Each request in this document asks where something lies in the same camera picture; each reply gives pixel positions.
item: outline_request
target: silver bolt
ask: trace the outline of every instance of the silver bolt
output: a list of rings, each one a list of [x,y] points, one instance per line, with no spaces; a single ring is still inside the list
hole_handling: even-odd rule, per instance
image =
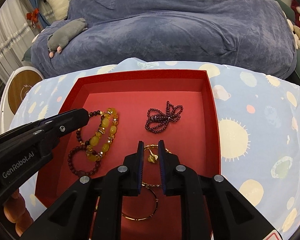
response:
[[[186,170],[186,167],[183,166],[183,165],[178,165],[178,166],[176,167],[176,170],[177,170],[177,171],[185,171],[185,170]]]
[[[42,130],[37,130],[37,131],[35,131],[35,132],[33,133],[33,135],[36,135],[36,134],[38,134],[38,133],[40,133],[40,132],[42,132]]]
[[[128,170],[128,167],[127,167],[127,166],[122,165],[122,166],[119,166],[119,167],[118,167],[118,171],[119,171],[119,172],[126,172],[127,170]]]
[[[216,182],[223,182],[224,178],[221,175],[216,175],[213,177]]]
[[[89,182],[89,180],[90,180],[90,178],[89,178],[88,176],[82,176],[82,177],[80,178],[80,182],[81,182],[82,184],[86,184],[87,182]]]

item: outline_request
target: curtain tie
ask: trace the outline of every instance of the curtain tie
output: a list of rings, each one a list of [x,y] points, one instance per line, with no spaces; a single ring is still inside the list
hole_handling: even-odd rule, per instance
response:
[[[38,29],[40,29],[40,26],[38,23],[38,14],[39,14],[39,9],[36,8],[32,13],[27,13],[27,20],[31,21],[32,28],[37,26]]]

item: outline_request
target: red box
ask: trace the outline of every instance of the red box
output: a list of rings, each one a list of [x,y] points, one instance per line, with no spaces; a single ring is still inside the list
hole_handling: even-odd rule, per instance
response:
[[[169,124],[162,133],[146,131],[148,109],[165,112],[167,100],[175,106],[183,105],[181,119]],[[76,108],[105,111],[109,107],[118,111],[118,130],[93,178],[104,176],[121,165],[126,155],[137,151],[138,141],[147,145],[158,144],[161,139],[167,149],[178,155],[182,164],[198,174],[207,177],[220,174],[218,119],[206,71],[143,70],[79,78],[60,113]],[[91,138],[99,124],[100,118],[91,118],[82,128],[83,140]],[[96,150],[100,151],[102,144],[100,141]],[[35,195],[47,207],[78,179],[67,162],[69,151],[76,146],[75,132],[61,138],[53,150],[53,160],[38,173]],[[160,184],[159,164],[149,163],[148,154],[146,151],[143,181]],[[89,171],[94,167],[83,151],[74,156],[73,163],[76,170]],[[156,214],[143,221],[122,218],[121,239],[181,239],[180,198],[164,196],[161,188],[154,188],[154,191],[159,199]],[[139,197],[124,197],[122,211],[142,218],[152,213],[154,205],[153,195],[143,188]]]

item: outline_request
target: red and white sticker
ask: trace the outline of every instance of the red and white sticker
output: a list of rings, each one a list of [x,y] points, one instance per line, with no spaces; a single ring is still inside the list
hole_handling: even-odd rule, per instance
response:
[[[277,230],[273,230],[269,235],[267,235],[263,240],[282,240]]]

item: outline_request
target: gray plush toy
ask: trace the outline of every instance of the gray plush toy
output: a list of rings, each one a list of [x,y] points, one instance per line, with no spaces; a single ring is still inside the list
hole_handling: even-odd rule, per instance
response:
[[[60,54],[73,38],[86,30],[87,23],[83,18],[73,20],[56,30],[48,37],[49,57],[53,58],[56,51]]]

